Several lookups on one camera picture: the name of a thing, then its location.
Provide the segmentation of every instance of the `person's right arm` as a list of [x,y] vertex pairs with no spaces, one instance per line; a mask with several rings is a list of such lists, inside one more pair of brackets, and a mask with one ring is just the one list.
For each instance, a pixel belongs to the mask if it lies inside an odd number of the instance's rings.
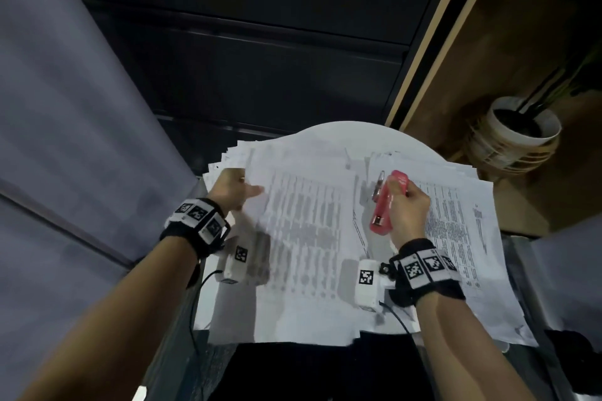
[[[388,181],[395,247],[425,238],[430,199],[411,181],[407,196]],[[445,401],[534,401],[523,380],[463,300],[431,292],[416,305],[435,381]]]

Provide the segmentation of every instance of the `stack of paper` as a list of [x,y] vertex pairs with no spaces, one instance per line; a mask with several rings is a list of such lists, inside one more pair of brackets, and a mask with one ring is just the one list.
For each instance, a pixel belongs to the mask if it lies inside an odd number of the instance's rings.
[[[361,330],[403,333],[392,314],[353,302],[359,260],[393,256],[389,238],[368,229],[368,197],[381,171],[397,169],[431,197],[427,235],[457,264],[468,304],[491,336],[536,345],[506,273],[492,184],[472,167],[399,152],[349,158],[343,146],[307,133],[240,142],[209,166],[208,190],[227,167],[246,168],[247,182],[266,192],[234,215],[232,235],[252,247],[247,280],[210,279],[200,293],[194,327],[209,328],[209,342],[345,346]],[[214,255],[205,273],[216,265]],[[410,332],[420,331],[414,308],[395,309]]]

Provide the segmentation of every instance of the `person's left arm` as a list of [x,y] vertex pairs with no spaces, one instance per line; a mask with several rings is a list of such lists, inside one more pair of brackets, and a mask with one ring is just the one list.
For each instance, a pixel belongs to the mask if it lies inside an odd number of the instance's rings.
[[[224,214],[260,187],[225,169],[207,195]],[[190,243],[168,236],[75,325],[19,401],[127,400],[134,396],[198,263]]]

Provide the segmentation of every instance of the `person's left hand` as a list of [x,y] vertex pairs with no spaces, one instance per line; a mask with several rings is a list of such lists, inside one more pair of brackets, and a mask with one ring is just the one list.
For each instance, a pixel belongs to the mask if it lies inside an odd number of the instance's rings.
[[245,182],[244,168],[226,168],[222,170],[207,198],[215,201],[224,215],[240,209],[247,198],[258,196],[264,188],[260,185],[249,185]]

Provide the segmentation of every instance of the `wire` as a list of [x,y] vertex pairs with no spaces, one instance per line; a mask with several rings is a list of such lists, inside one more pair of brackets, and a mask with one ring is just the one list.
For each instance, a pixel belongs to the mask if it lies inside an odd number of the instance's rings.
[[406,324],[402,322],[402,319],[399,318],[399,315],[395,313],[392,307],[390,307],[388,304],[383,303],[382,301],[379,301],[378,304],[384,308],[387,308],[393,315],[395,315],[395,318],[399,321],[399,323],[402,324],[402,327],[406,331],[406,333],[410,334],[410,331],[408,331],[408,327],[406,327]]
[[[196,345],[196,340],[194,339],[194,333],[193,333],[193,315],[194,315],[194,306],[199,302],[199,295],[200,295],[200,289],[203,288],[203,285],[205,285],[205,283],[209,280],[209,278],[211,276],[213,276],[214,274],[218,274],[218,273],[223,273],[224,271],[222,270],[215,270],[212,273],[207,274],[207,277],[205,279],[203,279],[203,282],[200,283],[200,287],[199,290],[197,290],[196,295],[194,295],[194,301],[192,303],[192,307],[190,308],[190,318],[188,319],[188,332],[190,333],[190,337],[192,339],[192,345],[194,347],[194,353],[196,354],[196,360],[199,364],[199,378],[201,379],[202,377],[200,377],[200,351],[199,351],[199,347]],[[203,381],[200,382],[200,399],[201,401],[205,401],[205,393],[203,392]]]

